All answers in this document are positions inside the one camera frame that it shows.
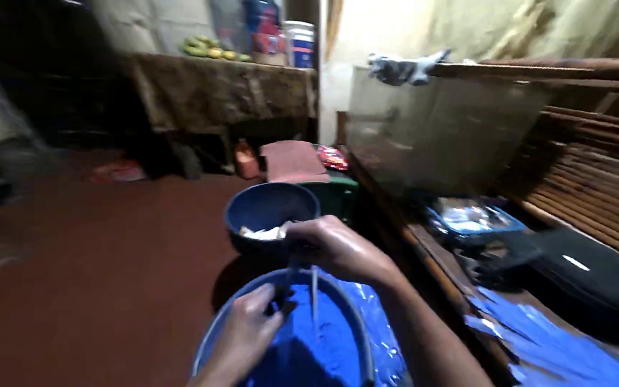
hand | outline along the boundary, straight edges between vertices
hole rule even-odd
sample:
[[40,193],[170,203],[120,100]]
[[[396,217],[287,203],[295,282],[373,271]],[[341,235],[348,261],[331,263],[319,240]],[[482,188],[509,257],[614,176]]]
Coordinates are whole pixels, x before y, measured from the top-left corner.
[[379,285],[402,275],[391,257],[333,215],[290,224],[285,237],[318,247],[309,259],[342,280]]
[[226,325],[205,367],[188,385],[234,386],[262,359],[285,317],[296,306],[287,302],[271,317],[264,314],[276,290],[264,284],[233,300]]

blue bowl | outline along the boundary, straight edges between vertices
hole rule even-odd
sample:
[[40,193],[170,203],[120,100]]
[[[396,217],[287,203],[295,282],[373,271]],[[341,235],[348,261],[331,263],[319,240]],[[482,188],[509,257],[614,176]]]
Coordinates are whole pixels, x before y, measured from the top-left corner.
[[285,259],[289,247],[282,239],[246,238],[239,234],[240,228],[269,230],[287,220],[311,220],[320,215],[319,199],[309,189],[287,182],[267,182],[253,185],[233,196],[226,206],[224,222],[239,253]]
[[[214,350],[219,333],[224,328],[226,317],[230,311],[231,303],[236,298],[250,293],[254,289],[266,284],[271,283],[274,285],[287,285],[288,281],[288,269],[283,268],[280,270],[272,271],[263,276],[257,277],[240,288],[228,301],[221,307],[214,321],[212,321],[207,334],[204,335],[200,347],[197,349],[197,356],[195,357],[195,365],[193,366],[193,375],[196,375],[202,367],[207,363],[207,360]],[[312,283],[312,271],[300,269],[297,274],[294,274],[290,279],[291,285],[310,285]],[[374,385],[374,359],[371,355],[371,346],[369,344],[369,334],[366,331],[365,322],[362,319],[362,315],[357,310],[355,305],[352,304],[348,296],[339,288],[339,286],[329,279],[328,277],[319,274],[317,276],[317,288],[319,291],[328,295],[333,302],[339,307],[343,316],[348,322],[351,330],[354,333],[355,340],[357,341],[358,355],[360,362],[360,378],[362,380],[361,386],[373,386]]]

blue plastic sheet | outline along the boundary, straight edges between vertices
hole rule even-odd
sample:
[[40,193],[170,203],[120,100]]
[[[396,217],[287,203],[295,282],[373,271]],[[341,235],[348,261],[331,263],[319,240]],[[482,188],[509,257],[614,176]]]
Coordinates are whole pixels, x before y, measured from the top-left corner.
[[478,287],[483,297],[470,302],[499,324],[465,316],[472,328],[503,339],[522,361],[510,364],[523,386],[619,386],[619,356],[586,336],[560,329],[533,306],[516,305]]
[[400,355],[398,340],[395,339],[391,324],[374,289],[355,282],[341,281],[325,271],[321,273],[335,280],[362,313],[374,358],[375,386],[412,386],[405,360]]

bamboo wall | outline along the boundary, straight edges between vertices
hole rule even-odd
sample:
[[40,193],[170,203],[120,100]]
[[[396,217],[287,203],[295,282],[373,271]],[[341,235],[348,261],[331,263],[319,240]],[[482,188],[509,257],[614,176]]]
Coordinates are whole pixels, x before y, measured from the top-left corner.
[[619,251],[619,93],[595,89],[563,99],[595,111],[547,106],[496,186]]

orange bottle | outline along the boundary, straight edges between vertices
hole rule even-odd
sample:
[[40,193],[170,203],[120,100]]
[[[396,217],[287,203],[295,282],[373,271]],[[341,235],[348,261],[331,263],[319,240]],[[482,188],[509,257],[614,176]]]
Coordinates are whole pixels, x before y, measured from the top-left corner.
[[234,148],[235,169],[243,179],[252,179],[259,176],[259,162],[254,156],[253,148],[244,138],[238,140]]

